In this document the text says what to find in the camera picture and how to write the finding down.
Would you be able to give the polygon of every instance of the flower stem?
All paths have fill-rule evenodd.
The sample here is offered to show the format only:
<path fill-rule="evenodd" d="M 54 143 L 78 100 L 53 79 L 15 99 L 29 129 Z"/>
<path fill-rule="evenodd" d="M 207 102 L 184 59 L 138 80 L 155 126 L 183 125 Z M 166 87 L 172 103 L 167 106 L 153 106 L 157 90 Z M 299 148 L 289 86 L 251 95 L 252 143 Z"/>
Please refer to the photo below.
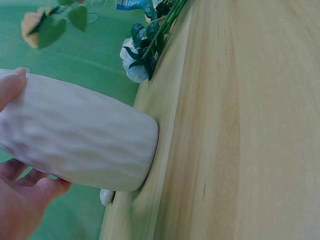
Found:
<path fill-rule="evenodd" d="M 170 12 L 168 13 L 166 19 L 164 20 L 164 23 L 162 24 L 162 26 L 160 27 L 160 29 L 158 30 L 158 32 L 156 33 L 154 39 L 152 40 L 151 44 L 149 45 L 149 47 L 147 48 L 146 52 L 143 54 L 142 56 L 142 60 L 145 60 L 148 57 L 148 54 L 150 53 L 152 47 L 154 46 L 154 44 L 156 43 L 160 33 L 167 29 L 167 26 L 171 23 L 173 23 L 173 20 L 175 19 L 173 16 L 173 13 L 176 11 L 177 7 L 180 7 L 181 5 L 184 5 L 184 3 L 186 2 L 186 0 L 177 0 L 174 5 L 172 6 Z"/>

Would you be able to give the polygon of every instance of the artificial flower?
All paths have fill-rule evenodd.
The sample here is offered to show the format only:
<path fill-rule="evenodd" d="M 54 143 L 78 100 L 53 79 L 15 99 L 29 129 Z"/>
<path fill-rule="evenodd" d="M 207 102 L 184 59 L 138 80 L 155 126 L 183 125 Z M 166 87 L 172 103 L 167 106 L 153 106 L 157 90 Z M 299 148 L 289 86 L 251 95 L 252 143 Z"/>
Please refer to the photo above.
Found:
<path fill-rule="evenodd" d="M 48 16 L 52 11 L 51 7 L 40 7 L 36 12 L 27 12 L 21 21 L 21 33 L 23 39 L 32 47 L 38 47 L 38 33 L 30 34 L 30 31 L 40 22 L 43 12 Z"/>
<path fill-rule="evenodd" d="M 134 47 L 134 42 L 132 40 L 132 37 L 124 40 L 121 51 L 120 51 L 120 58 L 122 58 L 122 66 L 128 78 L 135 83 L 141 83 L 144 80 L 148 79 L 149 75 L 147 73 L 145 66 L 143 65 L 134 66 L 129 69 L 129 66 L 132 63 L 134 63 L 135 60 L 129 55 L 128 51 L 123 47 L 130 48 L 131 51 L 135 54 L 138 53 L 138 50 Z"/>

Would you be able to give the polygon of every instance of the white flower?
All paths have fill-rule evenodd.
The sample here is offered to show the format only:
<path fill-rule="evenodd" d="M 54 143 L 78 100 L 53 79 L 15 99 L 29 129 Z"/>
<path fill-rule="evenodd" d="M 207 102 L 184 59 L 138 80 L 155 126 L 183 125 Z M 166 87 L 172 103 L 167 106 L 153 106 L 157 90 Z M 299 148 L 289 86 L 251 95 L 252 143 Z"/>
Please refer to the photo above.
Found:
<path fill-rule="evenodd" d="M 148 79 L 149 75 L 145 66 L 143 65 L 134 66 L 131 69 L 129 69 L 129 66 L 132 63 L 134 63 L 135 60 L 129 55 L 128 51 L 123 47 L 130 48 L 131 51 L 135 54 L 137 54 L 138 51 L 134 47 L 134 42 L 132 40 L 132 37 L 124 40 L 121 51 L 120 51 L 120 58 L 122 58 L 122 65 L 128 78 L 135 83 L 141 83 L 144 80 Z"/>

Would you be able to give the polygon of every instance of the orange flower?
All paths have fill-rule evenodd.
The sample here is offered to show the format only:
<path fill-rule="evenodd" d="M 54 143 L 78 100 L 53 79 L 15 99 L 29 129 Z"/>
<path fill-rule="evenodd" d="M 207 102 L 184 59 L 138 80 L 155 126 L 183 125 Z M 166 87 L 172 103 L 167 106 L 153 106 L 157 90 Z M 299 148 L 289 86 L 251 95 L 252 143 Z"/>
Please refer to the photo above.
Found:
<path fill-rule="evenodd" d="M 50 7 L 45 8 L 45 14 L 49 15 L 51 10 L 52 8 Z M 21 21 L 22 37 L 32 48 L 38 48 L 38 33 L 28 34 L 40 22 L 43 12 L 43 7 L 40 7 L 36 12 L 27 12 Z"/>

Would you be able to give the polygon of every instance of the finger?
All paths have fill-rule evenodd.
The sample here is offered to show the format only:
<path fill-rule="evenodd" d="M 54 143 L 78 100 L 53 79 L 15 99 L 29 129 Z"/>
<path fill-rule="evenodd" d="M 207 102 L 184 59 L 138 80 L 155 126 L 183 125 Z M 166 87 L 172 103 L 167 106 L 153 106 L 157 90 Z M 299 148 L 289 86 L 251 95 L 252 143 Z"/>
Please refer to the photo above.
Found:
<path fill-rule="evenodd" d="M 15 181 L 15 183 L 19 186 L 33 187 L 40 179 L 46 178 L 47 176 L 48 174 L 32 169 L 26 176 Z"/>
<path fill-rule="evenodd" d="M 0 174 L 10 181 L 15 181 L 27 167 L 24 163 L 12 158 L 4 163 L 0 163 Z"/>
<path fill-rule="evenodd" d="M 42 178 L 33 187 L 35 192 L 34 200 L 39 206 L 46 208 L 51 201 L 57 197 L 66 194 L 72 183 L 58 179 Z"/>
<path fill-rule="evenodd" d="M 21 92 L 26 82 L 26 75 L 26 70 L 19 67 L 13 75 L 0 79 L 0 112 Z"/>

